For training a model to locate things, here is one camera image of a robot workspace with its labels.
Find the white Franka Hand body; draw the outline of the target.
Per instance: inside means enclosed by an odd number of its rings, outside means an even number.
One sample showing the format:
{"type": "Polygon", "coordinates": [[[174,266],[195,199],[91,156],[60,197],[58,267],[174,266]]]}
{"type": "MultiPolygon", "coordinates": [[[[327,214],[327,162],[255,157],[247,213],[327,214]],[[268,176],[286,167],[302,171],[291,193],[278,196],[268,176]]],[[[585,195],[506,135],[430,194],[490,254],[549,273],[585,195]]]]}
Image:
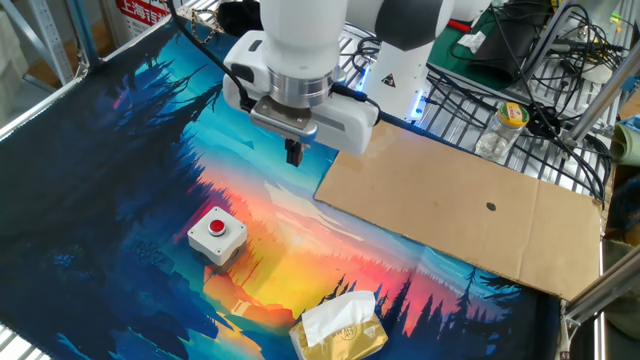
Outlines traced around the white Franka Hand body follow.
{"type": "Polygon", "coordinates": [[[379,110],[337,82],[344,77],[342,69],[335,67],[315,79],[296,79],[270,69],[266,54],[265,32],[249,31],[224,58],[252,101],[246,110],[251,122],[304,148],[317,142],[362,154],[379,110]]]}

